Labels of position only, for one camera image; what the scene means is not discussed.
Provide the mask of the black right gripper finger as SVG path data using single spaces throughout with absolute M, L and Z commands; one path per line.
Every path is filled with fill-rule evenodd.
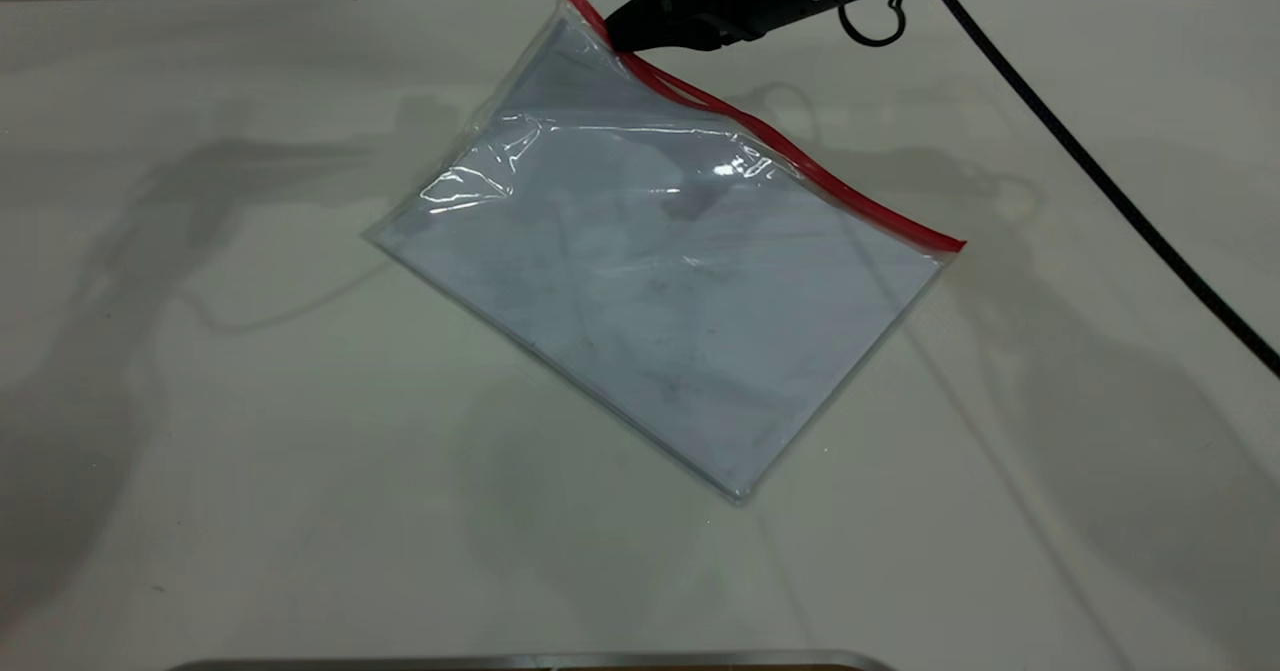
M 630 0 L 605 19 L 614 50 L 681 47 L 680 20 L 698 12 L 724 14 L 726 0 Z
M 710 53 L 739 42 L 751 42 L 762 38 L 771 27 L 755 15 L 717 14 L 717 12 L 698 12 L 680 20 L 680 46 Z

